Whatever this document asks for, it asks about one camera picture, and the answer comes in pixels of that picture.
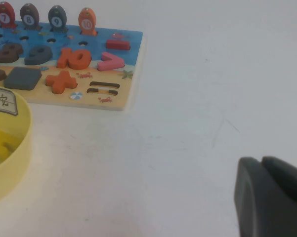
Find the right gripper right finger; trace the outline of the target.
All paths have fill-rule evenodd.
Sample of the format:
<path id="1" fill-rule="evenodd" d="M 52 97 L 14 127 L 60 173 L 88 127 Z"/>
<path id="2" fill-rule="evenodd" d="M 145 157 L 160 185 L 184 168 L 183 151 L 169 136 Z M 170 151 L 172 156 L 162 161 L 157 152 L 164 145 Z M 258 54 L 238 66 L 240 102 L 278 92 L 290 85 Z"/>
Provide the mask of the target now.
<path id="1" fill-rule="evenodd" d="M 261 163 L 282 191 L 297 203 L 297 167 L 276 157 L 263 157 Z"/>

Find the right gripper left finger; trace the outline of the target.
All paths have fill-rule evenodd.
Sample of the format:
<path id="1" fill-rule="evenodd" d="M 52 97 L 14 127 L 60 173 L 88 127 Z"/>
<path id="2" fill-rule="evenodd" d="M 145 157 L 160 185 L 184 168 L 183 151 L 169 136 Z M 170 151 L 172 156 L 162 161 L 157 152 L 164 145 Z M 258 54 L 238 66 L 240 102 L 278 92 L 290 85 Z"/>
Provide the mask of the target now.
<path id="1" fill-rule="evenodd" d="M 274 181 L 261 161 L 238 162 L 234 203 L 242 237 L 297 237 L 297 203 Z"/>

